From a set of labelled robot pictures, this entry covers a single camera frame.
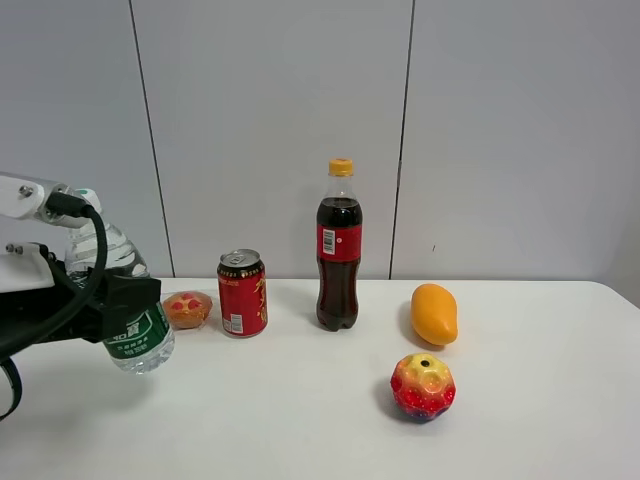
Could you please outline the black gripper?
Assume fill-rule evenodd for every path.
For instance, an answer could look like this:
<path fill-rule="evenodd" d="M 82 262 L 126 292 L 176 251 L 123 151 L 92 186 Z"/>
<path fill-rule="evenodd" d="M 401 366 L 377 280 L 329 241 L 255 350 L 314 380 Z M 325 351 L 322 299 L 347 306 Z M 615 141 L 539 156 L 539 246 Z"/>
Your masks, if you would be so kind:
<path fill-rule="evenodd" d="M 92 285 L 86 277 L 77 283 L 62 261 L 47 262 L 54 285 L 1 295 L 1 356 L 11 357 L 32 345 L 82 339 L 90 343 L 121 335 L 160 300 L 161 281 L 106 271 Z"/>

